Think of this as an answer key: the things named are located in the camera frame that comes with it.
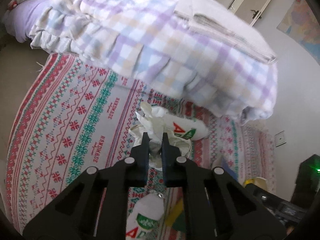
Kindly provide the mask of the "patterned red green bedsheet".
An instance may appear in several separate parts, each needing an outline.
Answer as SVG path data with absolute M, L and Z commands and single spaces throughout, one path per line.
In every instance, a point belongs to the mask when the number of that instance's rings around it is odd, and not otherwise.
M 267 130 L 217 118 L 186 100 L 172 99 L 142 81 L 93 67 L 71 55 L 52 54 L 29 89 L 10 135 L 6 215 L 18 232 L 84 169 L 114 165 L 129 155 L 140 104 L 199 119 L 208 137 L 191 145 L 190 158 L 211 168 L 223 155 L 239 183 L 266 179 L 276 191 L 274 143 Z

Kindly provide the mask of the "folded white towel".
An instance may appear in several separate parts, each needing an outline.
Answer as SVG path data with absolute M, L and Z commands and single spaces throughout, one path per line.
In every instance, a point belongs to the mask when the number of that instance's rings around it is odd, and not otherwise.
M 174 13 L 187 20 L 192 31 L 211 36 L 262 63 L 277 61 L 259 31 L 215 0 L 179 0 Z

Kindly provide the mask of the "torn blue cookie box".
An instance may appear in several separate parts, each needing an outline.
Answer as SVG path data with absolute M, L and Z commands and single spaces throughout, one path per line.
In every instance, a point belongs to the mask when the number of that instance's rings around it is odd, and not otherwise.
M 213 175 L 219 181 L 238 181 L 237 174 L 227 163 L 223 155 L 219 155 L 212 164 Z

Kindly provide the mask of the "Hello Kitty plush toy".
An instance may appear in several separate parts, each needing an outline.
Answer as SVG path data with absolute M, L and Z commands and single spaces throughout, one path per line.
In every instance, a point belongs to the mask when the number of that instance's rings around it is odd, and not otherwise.
M 8 10 L 9 11 L 12 11 L 15 7 L 17 7 L 19 4 L 23 3 L 24 1 L 27 1 L 27 0 L 11 0 L 9 3 L 8 3 Z

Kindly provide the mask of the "yellow green scrub sponge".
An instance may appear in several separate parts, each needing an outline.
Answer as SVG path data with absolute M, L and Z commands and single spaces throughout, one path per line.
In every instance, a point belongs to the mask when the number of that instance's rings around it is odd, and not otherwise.
M 169 215 L 165 219 L 165 224 L 176 231 L 186 233 L 184 204 L 182 198 L 171 209 Z

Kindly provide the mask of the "plaid folded quilt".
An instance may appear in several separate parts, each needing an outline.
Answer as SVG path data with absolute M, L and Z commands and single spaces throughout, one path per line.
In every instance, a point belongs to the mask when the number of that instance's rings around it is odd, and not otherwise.
M 30 31 L 31 46 L 79 55 L 242 124 L 269 118 L 276 62 L 190 30 L 174 13 L 178 1 L 50 0 Z

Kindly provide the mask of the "colourful wall map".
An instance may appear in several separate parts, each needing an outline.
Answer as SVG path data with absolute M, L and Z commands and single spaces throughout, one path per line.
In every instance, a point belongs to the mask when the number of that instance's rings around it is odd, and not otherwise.
M 319 64 L 319 23 L 306 0 L 295 0 L 277 26 Z

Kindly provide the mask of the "white red-label AD bottle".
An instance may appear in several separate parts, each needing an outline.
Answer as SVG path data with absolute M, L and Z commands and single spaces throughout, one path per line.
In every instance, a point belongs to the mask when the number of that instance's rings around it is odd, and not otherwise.
M 202 120 L 176 116 L 160 106 L 152 106 L 151 109 L 152 114 L 162 118 L 166 127 L 173 131 L 177 137 L 200 140 L 209 135 L 209 129 Z

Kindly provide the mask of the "lavender bed mattress sheet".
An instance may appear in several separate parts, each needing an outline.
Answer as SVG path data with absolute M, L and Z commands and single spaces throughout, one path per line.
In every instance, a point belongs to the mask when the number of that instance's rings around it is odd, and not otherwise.
M 20 43 L 30 38 L 30 31 L 50 0 L 27 0 L 2 17 L 7 33 Z

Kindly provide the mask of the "white green-label yogurt bottle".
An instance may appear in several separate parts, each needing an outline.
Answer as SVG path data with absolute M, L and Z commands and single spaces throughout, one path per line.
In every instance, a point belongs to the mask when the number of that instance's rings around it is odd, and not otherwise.
M 126 239 L 145 239 L 164 215 L 164 195 L 151 191 L 136 202 L 127 218 Z

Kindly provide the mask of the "white tissue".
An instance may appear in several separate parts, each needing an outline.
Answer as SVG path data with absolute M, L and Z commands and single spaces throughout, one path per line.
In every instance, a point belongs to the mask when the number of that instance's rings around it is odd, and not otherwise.
M 178 147 L 183 157 L 189 157 L 191 152 L 191 140 L 183 139 L 174 134 L 173 129 L 165 123 L 165 117 L 169 116 L 167 109 L 159 106 L 152 106 L 147 102 L 140 104 L 141 115 L 136 112 L 138 124 L 129 128 L 129 134 L 135 139 L 134 146 L 142 144 L 143 134 L 147 133 L 149 141 L 149 165 L 158 171 L 162 170 L 161 160 L 161 145 L 163 134 L 168 134 L 169 143 L 172 146 Z

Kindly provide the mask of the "wall power socket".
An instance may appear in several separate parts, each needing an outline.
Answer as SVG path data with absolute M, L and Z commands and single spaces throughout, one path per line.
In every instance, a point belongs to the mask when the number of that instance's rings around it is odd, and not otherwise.
M 274 136 L 275 147 L 286 144 L 285 131 L 281 131 Z

